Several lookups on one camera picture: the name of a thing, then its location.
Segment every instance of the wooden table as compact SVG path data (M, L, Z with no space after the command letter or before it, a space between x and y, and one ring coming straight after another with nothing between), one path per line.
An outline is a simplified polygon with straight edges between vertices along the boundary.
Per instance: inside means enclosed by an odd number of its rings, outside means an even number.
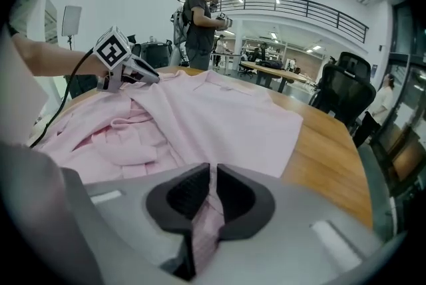
M252 63L250 61L242 61L241 65L243 65L245 67L249 67L251 69L257 69L258 70L258 78L256 79L256 84L260 85L260 81L262 80L262 78L265 78L264 86L267 89L270 88L272 76L275 75L277 77L281 77L282 80L281 80L281 83L280 83L280 87L278 87L279 93L281 93L282 90L284 90L284 86L286 85L288 79L300 81L301 83L306 83L308 81L305 77L303 77L301 75L297 75L293 72L284 71L284 70L281 70L281 69L269 69L267 67L256 65L256 63Z
M189 75L202 72L185 67L164 67L157 71L175 73L179 69ZM238 79L224 78L248 88L259 87ZM295 150L282 175L283 182L301 184L320 193L366 227L372 228L367 179L357 149L345 126L291 97L271 90L267 92L278 106L304 118ZM68 102L63 113L96 93L96 90L91 90L74 98Z

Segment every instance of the person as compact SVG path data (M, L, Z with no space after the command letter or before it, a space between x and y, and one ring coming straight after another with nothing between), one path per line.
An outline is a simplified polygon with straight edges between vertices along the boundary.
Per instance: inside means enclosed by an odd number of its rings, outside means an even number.
M226 50L226 44L225 44L225 42L223 41L223 38L224 38L225 36L223 35L223 34L221 34L221 35L219 35L219 38L216 40L216 43L215 43L215 49L214 49L214 51L216 52L216 53L225 53L225 50ZM214 56L214 61L213 61L213 65L215 66L215 67L218 67L219 66L219 63L220 63L220 55L215 55Z
M287 71L294 72L296 69L296 60L288 59Z
M212 19L207 2L217 3L219 0L185 0L183 12L191 12L190 22L186 38L186 56L190 67L194 69L208 70L210 52L213 48L214 32L217 28L226 29L224 20Z
M385 121L393 104L393 88L395 77L388 74L383 79L383 85L377 92L374 101L365 112L362 125L356 130L353 142L359 147L367 137L380 128Z
M260 45L260 50L262 52L262 60L266 60L265 52L266 52L266 43L262 43Z
M30 40L16 31L10 24L7 24L7 28L18 53L35 77L70 75L86 54L70 51L51 43ZM77 74L103 77L107 72L107 67L95 54L92 54L81 65Z
M260 59L259 47L256 47L254 49L254 52L252 53L252 58L250 59L250 61L254 62L254 61L256 61L256 59Z

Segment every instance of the shirt sleeve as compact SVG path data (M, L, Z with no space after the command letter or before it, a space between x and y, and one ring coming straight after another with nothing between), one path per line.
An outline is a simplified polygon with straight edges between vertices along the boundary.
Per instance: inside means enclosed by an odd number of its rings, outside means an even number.
M389 91L389 92L387 92L386 93L386 96L385 96L385 98L384 98L384 100L383 100L383 103L382 103L382 105L387 109L387 110L389 110L390 108L391 108L391 106L392 106L392 100L393 100L393 92L392 91Z
M206 8L206 0L188 0L189 9L194 7Z

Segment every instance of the gray t-shirt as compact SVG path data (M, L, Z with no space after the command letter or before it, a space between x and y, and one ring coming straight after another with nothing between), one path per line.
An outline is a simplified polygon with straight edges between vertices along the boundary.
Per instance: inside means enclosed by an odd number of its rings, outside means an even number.
M206 0L186 0L184 4L184 11L190 11L194 7L201 7L204 9L204 15L212 18L210 10L206 4ZM186 38L186 47L197 49L199 51L210 52L213 47L215 28L213 27L199 27L191 23Z

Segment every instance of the white ceiling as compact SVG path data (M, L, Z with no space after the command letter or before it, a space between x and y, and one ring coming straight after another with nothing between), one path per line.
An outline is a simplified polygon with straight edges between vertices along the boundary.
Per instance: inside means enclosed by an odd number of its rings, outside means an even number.
M291 46L298 46L304 50L319 45L321 46L321 49L316 51L316 53L319 55L324 54L326 56L331 55L332 57L339 57L341 52L351 52L351 50L347 47L340 45L339 43L336 43L327 37L323 37L316 33L305 31L296 27L261 21L244 21L243 31L243 36L245 39L259 39L260 37L267 37L270 38L270 43L273 43L271 36L271 32L273 32L277 35L278 41L280 43L288 43ZM234 36L225 32L223 32L223 34L227 39L234 38Z

